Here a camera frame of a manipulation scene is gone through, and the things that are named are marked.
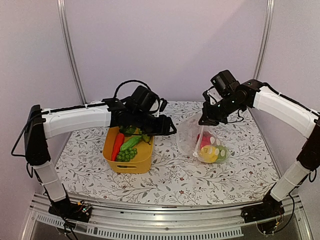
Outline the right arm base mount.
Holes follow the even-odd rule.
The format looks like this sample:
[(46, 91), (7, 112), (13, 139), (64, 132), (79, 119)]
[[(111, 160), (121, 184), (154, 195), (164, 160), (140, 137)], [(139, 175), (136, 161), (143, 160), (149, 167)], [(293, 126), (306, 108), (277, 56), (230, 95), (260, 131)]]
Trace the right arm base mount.
[(256, 222), (260, 233), (272, 235), (283, 221), (284, 213), (282, 201), (275, 200), (268, 193), (261, 203), (243, 207), (240, 216), (245, 223)]

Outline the yellow toy apple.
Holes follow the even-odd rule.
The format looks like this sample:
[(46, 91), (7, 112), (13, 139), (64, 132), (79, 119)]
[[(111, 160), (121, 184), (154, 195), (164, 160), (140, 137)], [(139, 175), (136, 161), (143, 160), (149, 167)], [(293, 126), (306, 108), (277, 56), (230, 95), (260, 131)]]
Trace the yellow toy apple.
[(220, 150), (212, 145), (205, 145), (200, 149), (200, 157), (205, 163), (217, 161)]

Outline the green toy bitter gourd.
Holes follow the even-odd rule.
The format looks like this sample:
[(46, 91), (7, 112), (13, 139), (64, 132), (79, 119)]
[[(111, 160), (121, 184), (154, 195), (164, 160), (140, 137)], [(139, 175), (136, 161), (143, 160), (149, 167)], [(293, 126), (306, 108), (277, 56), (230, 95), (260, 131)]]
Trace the green toy bitter gourd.
[(127, 151), (128, 149), (133, 148), (141, 141), (141, 138), (142, 138), (141, 135), (136, 135), (136, 136), (131, 137), (130, 139), (128, 139), (126, 142), (124, 142), (121, 145), (120, 151), (124, 152), (124, 151)]

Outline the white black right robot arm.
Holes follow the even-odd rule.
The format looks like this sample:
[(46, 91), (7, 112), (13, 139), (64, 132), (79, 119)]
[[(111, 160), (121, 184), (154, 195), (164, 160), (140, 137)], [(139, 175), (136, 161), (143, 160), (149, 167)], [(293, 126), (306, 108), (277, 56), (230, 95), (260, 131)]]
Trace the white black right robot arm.
[(265, 202), (258, 208), (262, 218), (269, 218), (278, 210), (277, 202), (320, 166), (320, 114), (276, 91), (266, 82), (250, 79), (239, 83), (229, 70), (219, 72), (210, 82), (221, 100), (216, 103), (205, 100), (200, 125), (227, 124), (230, 114), (250, 108), (273, 116), (306, 139), (295, 162), (269, 190), (263, 198)]

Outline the green toy apple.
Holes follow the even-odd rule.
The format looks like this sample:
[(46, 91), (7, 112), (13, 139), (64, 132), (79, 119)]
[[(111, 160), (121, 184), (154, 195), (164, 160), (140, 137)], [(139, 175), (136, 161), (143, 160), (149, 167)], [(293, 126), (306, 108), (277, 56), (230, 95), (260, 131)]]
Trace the green toy apple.
[(222, 163), (223, 161), (227, 160), (229, 157), (229, 150), (227, 147), (223, 145), (217, 145), (216, 148), (219, 150), (218, 158), (216, 163)]

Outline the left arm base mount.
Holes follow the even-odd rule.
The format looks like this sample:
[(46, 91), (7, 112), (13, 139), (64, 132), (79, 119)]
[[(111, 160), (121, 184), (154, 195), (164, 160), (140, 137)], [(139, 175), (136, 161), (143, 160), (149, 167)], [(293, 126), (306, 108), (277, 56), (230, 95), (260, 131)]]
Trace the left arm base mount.
[(50, 207), (48, 212), (52, 215), (58, 216), (63, 220), (75, 220), (78, 222), (88, 223), (92, 214), (92, 205), (85, 203), (83, 200), (74, 203), (70, 201), (68, 195), (66, 198), (53, 201), (50, 197)]

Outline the clear polka dot zip bag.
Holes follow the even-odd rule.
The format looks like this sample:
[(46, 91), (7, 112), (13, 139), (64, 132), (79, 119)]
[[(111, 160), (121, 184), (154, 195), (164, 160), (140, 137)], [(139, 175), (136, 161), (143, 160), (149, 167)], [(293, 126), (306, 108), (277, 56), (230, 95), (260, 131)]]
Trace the clear polka dot zip bag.
[(176, 140), (179, 150), (196, 160), (206, 163), (200, 157), (200, 143), (203, 134), (211, 134), (211, 146), (225, 146), (223, 142), (217, 137), (210, 126), (199, 125), (201, 114), (198, 113), (189, 117), (179, 124), (177, 128)]

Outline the green toy grapes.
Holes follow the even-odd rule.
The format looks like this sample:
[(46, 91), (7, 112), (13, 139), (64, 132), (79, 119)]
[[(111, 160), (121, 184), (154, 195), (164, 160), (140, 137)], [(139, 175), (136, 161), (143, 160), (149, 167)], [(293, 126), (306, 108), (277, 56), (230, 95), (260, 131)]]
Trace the green toy grapes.
[(129, 148), (126, 151), (120, 151), (116, 157), (117, 162), (130, 162), (138, 153), (137, 148)]

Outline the red toy apple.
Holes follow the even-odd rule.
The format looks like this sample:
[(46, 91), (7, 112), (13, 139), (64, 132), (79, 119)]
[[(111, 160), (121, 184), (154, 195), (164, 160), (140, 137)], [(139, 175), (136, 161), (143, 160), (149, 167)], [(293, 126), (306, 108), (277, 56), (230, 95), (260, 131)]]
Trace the red toy apple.
[(202, 149), (204, 146), (210, 146), (212, 144), (211, 137), (211, 134), (203, 133), (199, 148)]

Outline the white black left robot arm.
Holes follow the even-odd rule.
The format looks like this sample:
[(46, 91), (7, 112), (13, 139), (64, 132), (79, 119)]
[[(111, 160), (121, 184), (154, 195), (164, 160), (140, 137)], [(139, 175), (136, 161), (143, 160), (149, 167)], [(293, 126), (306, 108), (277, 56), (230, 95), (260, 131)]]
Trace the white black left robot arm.
[(42, 109), (34, 105), (24, 130), (24, 157), (55, 202), (55, 209), (63, 217), (70, 217), (75, 211), (66, 200), (67, 192), (51, 161), (47, 139), (82, 129), (120, 126), (135, 126), (148, 136), (170, 136), (177, 129), (172, 119), (161, 113), (165, 107), (164, 99), (143, 85), (123, 100), (114, 95), (96, 103), (63, 108)]

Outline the green toy pear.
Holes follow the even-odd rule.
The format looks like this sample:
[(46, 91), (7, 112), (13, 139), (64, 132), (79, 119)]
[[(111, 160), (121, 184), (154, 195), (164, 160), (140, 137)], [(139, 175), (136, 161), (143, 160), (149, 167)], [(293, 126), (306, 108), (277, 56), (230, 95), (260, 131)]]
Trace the green toy pear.
[(150, 145), (151, 137), (148, 136), (147, 134), (143, 134), (143, 135), (141, 136), (141, 140), (142, 140), (144, 143), (147, 143), (148, 145)]

